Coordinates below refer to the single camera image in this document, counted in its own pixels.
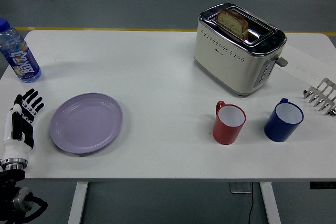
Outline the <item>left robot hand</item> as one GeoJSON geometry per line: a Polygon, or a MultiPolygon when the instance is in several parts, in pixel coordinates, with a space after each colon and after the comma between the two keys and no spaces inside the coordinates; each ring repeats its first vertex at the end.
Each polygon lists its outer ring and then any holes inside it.
{"type": "Polygon", "coordinates": [[[34,148],[33,122],[43,107],[43,99],[35,89],[17,95],[6,117],[3,160],[28,159],[28,152],[34,148]]]}

